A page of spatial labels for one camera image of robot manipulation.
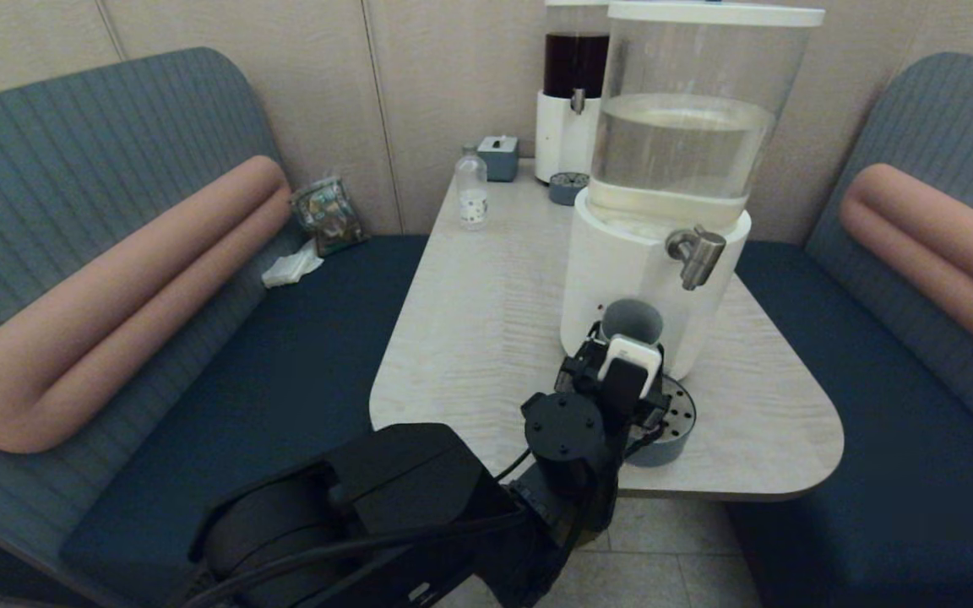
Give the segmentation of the large blue perforated drip tray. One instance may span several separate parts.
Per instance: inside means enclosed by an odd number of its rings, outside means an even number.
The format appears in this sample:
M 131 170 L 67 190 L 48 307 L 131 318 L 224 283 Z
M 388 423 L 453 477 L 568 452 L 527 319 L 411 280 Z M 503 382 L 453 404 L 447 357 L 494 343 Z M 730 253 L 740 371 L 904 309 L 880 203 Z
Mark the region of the large blue perforated drip tray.
M 698 408 L 690 393 L 675 378 L 660 377 L 634 411 L 624 461 L 637 467 L 675 462 L 697 420 Z

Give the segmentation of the white clear water dispenser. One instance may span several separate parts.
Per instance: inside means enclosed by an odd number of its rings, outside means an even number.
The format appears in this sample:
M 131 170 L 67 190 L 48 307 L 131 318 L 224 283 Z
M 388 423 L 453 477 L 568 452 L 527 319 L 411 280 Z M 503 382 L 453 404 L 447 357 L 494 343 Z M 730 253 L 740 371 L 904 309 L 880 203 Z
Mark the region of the white clear water dispenser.
M 752 231 L 747 204 L 823 8 L 613 0 L 590 184 L 576 197 L 560 339 L 637 299 L 685 378 Z

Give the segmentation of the small blue drip tray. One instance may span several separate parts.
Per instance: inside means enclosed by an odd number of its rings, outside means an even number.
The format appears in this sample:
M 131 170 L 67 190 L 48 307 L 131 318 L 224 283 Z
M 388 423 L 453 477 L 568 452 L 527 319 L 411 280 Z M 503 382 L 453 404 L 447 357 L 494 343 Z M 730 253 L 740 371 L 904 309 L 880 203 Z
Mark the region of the small blue drip tray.
M 586 173 L 565 171 L 549 177 L 548 199 L 557 205 L 575 205 L 576 197 L 590 184 Z

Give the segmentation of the grey-blue tissue box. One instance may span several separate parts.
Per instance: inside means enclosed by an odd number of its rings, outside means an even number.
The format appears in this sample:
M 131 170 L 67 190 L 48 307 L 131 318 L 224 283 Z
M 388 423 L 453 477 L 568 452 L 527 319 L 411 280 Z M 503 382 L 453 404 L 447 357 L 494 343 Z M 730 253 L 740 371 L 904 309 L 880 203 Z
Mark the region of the grey-blue tissue box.
M 519 138 L 517 136 L 486 136 L 476 147 L 476 154 L 486 165 L 486 179 L 490 183 L 511 183 L 519 173 Z

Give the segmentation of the white folded napkin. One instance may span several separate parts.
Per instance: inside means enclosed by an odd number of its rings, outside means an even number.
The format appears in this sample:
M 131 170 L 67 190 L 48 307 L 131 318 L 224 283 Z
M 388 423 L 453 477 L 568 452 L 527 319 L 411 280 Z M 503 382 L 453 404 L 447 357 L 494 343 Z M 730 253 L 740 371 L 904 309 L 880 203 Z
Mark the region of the white folded napkin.
M 283 285 L 294 285 L 305 276 L 319 269 L 323 258 L 317 254 L 316 239 L 309 239 L 300 250 L 277 258 L 270 269 L 262 274 L 262 282 L 267 290 Z

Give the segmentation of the white dark drink dispenser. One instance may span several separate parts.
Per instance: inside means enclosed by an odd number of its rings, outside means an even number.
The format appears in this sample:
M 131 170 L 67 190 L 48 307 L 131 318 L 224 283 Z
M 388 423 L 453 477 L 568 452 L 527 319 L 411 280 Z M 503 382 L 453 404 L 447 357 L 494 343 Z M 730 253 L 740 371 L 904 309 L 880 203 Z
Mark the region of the white dark drink dispenser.
M 545 0 L 535 177 L 590 173 L 609 53 L 609 0 Z

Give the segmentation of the blue upholstered bench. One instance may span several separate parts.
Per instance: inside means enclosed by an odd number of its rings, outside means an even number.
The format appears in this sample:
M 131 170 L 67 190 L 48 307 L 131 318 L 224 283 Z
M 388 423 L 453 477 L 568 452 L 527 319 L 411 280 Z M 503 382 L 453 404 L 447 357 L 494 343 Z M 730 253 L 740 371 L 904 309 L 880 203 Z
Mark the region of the blue upholstered bench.
M 208 47 L 1 92 L 0 326 L 255 155 L 283 170 L 252 86 Z M 81 431 L 0 450 L 0 598 L 165 608 L 220 497 L 370 431 L 427 239 L 375 237 L 269 291 L 262 274 L 305 240 L 290 211 Z
M 727 505 L 764 608 L 973 608 L 973 335 L 841 224 L 880 165 L 973 210 L 973 55 L 894 78 L 806 243 L 742 254 L 742 283 L 845 436 L 815 489 Z

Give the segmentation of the pink bolster cushion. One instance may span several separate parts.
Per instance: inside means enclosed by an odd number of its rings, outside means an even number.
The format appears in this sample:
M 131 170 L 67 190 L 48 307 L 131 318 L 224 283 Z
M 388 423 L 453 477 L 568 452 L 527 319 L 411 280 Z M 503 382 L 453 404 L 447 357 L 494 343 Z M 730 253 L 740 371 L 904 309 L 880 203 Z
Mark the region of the pink bolster cushion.
M 846 232 L 973 336 L 973 208 L 887 163 L 861 170 Z
M 255 155 L 175 204 L 0 326 L 0 450 L 81 431 L 290 219 Z

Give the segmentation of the green snack bag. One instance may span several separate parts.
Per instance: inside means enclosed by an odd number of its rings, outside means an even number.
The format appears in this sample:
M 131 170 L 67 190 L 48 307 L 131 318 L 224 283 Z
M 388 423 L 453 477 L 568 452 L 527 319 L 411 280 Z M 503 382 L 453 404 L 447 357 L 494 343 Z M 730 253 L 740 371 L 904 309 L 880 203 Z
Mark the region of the green snack bag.
M 339 176 L 327 176 L 297 189 L 291 208 L 295 220 L 313 239 L 320 258 L 332 257 L 370 239 Z

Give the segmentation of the grey plastic cup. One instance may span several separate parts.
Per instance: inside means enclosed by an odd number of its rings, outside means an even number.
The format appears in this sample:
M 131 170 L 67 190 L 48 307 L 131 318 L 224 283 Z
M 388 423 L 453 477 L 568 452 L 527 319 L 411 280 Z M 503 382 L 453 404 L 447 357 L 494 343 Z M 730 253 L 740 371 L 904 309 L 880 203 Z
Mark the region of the grey plastic cup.
M 645 344 L 660 343 L 664 322 L 655 307 L 637 299 L 621 299 L 605 308 L 600 319 L 600 334 L 610 341 L 614 336 L 626 336 Z

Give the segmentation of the clear plastic bottle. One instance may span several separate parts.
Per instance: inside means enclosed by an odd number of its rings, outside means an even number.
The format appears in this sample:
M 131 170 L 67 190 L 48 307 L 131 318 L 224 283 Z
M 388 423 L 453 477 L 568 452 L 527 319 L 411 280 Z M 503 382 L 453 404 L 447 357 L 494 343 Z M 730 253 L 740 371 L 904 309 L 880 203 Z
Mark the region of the clear plastic bottle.
M 462 155 L 454 167 L 457 211 L 464 230 L 478 231 L 486 226 L 489 215 L 487 171 L 487 163 L 476 153 L 476 146 L 464 145 Z

